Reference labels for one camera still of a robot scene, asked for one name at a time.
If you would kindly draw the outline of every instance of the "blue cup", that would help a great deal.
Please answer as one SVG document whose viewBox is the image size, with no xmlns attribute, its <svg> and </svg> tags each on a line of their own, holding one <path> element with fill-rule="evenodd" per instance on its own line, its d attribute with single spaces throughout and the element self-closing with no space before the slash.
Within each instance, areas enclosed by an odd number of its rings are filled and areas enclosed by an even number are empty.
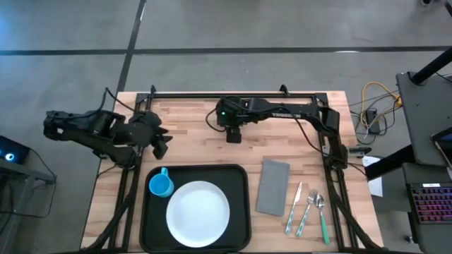
<svg viewBox="0 0 452 254">
<path fill-rule="evenodd" d="M 160 174 L 156 174 L 149 181 L 149 190 L 152 194 L 161 198 L 171 196 L 174 184 L 168 177 L 168 169 L 163 167 Z"/>
</svg>

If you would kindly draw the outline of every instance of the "yellow cable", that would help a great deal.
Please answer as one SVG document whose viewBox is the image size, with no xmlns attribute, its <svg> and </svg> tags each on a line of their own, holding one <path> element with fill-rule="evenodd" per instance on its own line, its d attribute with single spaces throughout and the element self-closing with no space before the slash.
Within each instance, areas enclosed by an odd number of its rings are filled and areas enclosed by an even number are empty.
<svg viewBox="0 0 452 254">
<path fill-rule="evenodd" d="M 361 113 L 359 114 L 359 119 L 361 121 L 361 124 L 365 127 L 367 127 L 367 122 L 364 119 L 364 94 L 366 92 L 366 89 L 368 86 L 370 85 L 379 85 L 380 87 L 382 87 L 384 90 L 386 90 L 388 92 L 388 94 L 392 95 L 392 97 L 394 97 L 394 100 L 396 100 L 396 107 L 394 108 L 394 110 L 399 109 L 402 107 L 402 99 L 400 98 L 400 95 L 396 95 L 395 93 L 391 92 L 385 85 L 381 84 L 380 82 L 376 82 L 376 81 L 371 81 L 368 82 L 366 85 L 364 85 L 364 87 L 362 87 L 362 91 L 361 91 Z M 388 112 L 392 112 L 393 109 L 388 109 L 386 110 L 384 113 L 380 114 L 380 116 L 378 118 L 380 118 L 382 115 L 387 114 Z"/>
</svg>

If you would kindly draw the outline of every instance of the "gray floor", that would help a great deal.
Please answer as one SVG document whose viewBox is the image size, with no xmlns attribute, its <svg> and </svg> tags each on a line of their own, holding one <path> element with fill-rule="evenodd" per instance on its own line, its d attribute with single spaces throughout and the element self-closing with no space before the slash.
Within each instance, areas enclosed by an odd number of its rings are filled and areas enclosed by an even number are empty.
<svg viewBox="0 0 452 254">
<path fill-rule="evenodd" d="M 0 50 L 126 49 L 138 2 L 0 1 Z M 421 8 L 415 0 L 150 0 L 142 19 L 136 43 L 141 49 L 452 44 L 446 10 Z M 396 73 L 419 70 L 439 54 L 134 56 L 125 90 L 148 90 L 152 84 L 161 91 L 276 90 L 286 84 L 291 90 L 345 90 L 353 103 L 366 82 L 396 90 Z M 116 89 L 123 62 L 124 56 L 0 56 L 0 135 L 35 148 L 58 175 L 50 216 L 23 220 L 14 253 L 78 249 L 99 160 L 80 145 L 46 139 L 42 120 L 46 110 L 97 107 L 104 87 Z M 442 71 L 451 72 L 450 65 Z M 366 96 L 382 93 L 370 87 Z M 382 101 L 378 108 L 389 104 Z M 352 109 L 359 111 L 359 105 Z M 403 112 L 395 117 L 395 126 L 372 145 L 373 155 L 389 155 L 409 143 Z M 32 198 L 31 211 L 45 212 L 48 197 L 43 191 Z M 375 204 L 385 246 L 416 250 L 403 241 L 410 232 L 406 216 L 388 211 L 382 200 Z"/>
</svg>

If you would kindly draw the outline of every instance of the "keyboard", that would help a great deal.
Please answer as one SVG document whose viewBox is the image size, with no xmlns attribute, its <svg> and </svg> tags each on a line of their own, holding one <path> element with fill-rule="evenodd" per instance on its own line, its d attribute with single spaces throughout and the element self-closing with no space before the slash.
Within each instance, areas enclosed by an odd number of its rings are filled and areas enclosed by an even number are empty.
<svg viewBox="0 0 452 254">
<path fill-rule="evenodd" d="M 452 183 L 408 184 L 408 193 L 420 224 L 452 224 Z"/>
</svg>

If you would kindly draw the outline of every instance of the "white plate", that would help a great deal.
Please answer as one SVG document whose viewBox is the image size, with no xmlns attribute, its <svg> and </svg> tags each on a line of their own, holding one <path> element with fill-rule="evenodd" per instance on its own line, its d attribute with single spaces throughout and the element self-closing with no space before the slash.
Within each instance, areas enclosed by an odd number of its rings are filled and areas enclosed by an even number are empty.
<svg viewBox="0 0 452 254">
<path fill-rule="evenodd" d="M 200 248 L 219 239 L 229 215 L 227 198 L 217 186 L 193 181 L 179 188 L 169 200 L 167 225 L 178 242 Z"/>
</svg>

